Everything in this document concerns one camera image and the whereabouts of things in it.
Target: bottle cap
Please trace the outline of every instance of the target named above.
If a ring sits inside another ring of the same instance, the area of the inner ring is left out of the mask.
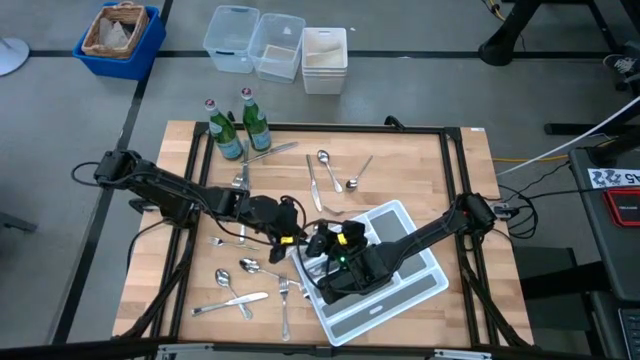
[[[242,98],[245,100],[249,100],[253,97],[253,93],[251,92],[251,89],[249,88],[243,88],[241,91],[242,94]]]
[[[208,111],[215,110],[216,102],[213,101],[213,99],[207,99],[207,101],[204,102],[204,108],[207,109]]]

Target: green glass bottle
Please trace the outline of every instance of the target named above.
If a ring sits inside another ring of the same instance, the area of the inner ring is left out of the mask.
[[[209,133],[216,141],[222,156],[228,160],[239,158],[242,155],[242,145],[231,121],[220,113],[215,101],[205,101],[204,107],[209,113]]]
[[[256,151],[265,151],[271,146],[271,133],[269,125],[267,125],[267,117],[253,100],[251,89],[244,88],[241,94],[244,99],[242,123],[249,134],[251,146]]]

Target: wooden table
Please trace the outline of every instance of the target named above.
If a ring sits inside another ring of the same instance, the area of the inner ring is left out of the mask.
[[[157,160],[160,168],[179,175],[184,174],[193,127],[194,122],[190,121],[168,123]],[[473,191],[480,192],[488,198],[499,197],[484,130],[464,128],[461,131]],[[246,136],[244,131],[239,133],[241,137]],[[416,226],[420,227],[441,216],[449,207],[438,136],[273,131],[272,137],[274,146],[290,141],[298,141],[300,145],[281,154],[251,163],[251,194],[267,195],[276,199],[284,194],[291,195],[302,202],[309,220],[319,218],[320,214],[315,210],[311,199],[305,155],[315,154],[319,149],[325,149],[331,154],[331,163],[340,182],[345,182],[354,176],[367,157],[374,155],[367,172],[360,179],[358,191],[341,194],[334,192],[326,168],[314,159],[314,170],[322,201],[332,209],[366,211],[397,199],[404,204]],[[449,145],[457,182],[456,189],[460,192],[455,148],[453,143],[450,142]],[[200,154],[193,176],[195,181],[199,177],[201,162]],[[208,185],[228,187],[240,170],[238,161],[224,160],[216,149]],[[322,213],[322,217],[332,218],[326,212]],[[142,219],[141,228],[159,219],[160,215],[157,213],[146,214]],[[237,224],[229,224],[228,228],[235,232],[239,230]],[[498,222],[496,228],[503,232],[507,231],[503,222]],[[129,329],[156,295],[170,232],[169,226],[161,226],[138,239],[122,293],[113,329],[114,334],[120,334]],[[282,261],[276,265],[269,264],[268,250],[262,245],[256,245],[261,247],[259,252],[233,247],[213,247],[207,242],[210,236],[236,241],[224,234],[212,219],[207,216],[202,217],[179,338],[203,342],[283,343],[281,298],[278,294],[277,279],[264,274],[244,272],[238,265],[238,259],[245,256],[253,257],[263,268],[276,273],[286,272],[291,278],[297,279],[298,274],[293,263]],[[454,239],[449,237],[431,249],[449,279],[449,288],[353,339],[348,345],[469,346]],[[518,334],[532,343],[533,338],[511,244],[500,234],[490,232],[486,236],[483,249],[493,300]],[[266,291],[270,294],[266,300],[249,304],[254,314],[253,320],[244,320],[237,307],[218,310],[195,318],[190,315],[189,312],[193,307],[226,301],[230,298],[229,290],[220,288],[216,284],[214,272],[218,268],[224,268],[231,274],[233,288],[238,294],[253,291]],[[289,344],[328,344],[310,302],[294,288],[291,289],[288,300],[291,331]],[[477,299],[475,300],[480,338],[486,343],[484,314],[480,303]],[[168,333],[174,301],[172,297],[167,302],[162,334]]]

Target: lamp base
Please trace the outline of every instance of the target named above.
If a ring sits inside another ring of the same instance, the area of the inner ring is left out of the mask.
[[[16,38],[0,38],[0,76],[17,70],[29,57],[29,45]]]

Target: blue bin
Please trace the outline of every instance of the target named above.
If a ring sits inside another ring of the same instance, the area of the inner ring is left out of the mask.
[[[117,5],[115,2],[107,2],[104,6]],[[110,59],[96,56],[88,56],[82,51],[82,42],[87,36],[87,31],[82,35],[78,44],[73,49],[73,57],[82,60],[89,70],[96,75],[111,76],[123,79],[142,80],[149,73],[153,60],[164,41],[167,32],[160,21],[160,11],[153,6],[146,6],[149,24],[140,37],[138,46],[128,59]]]

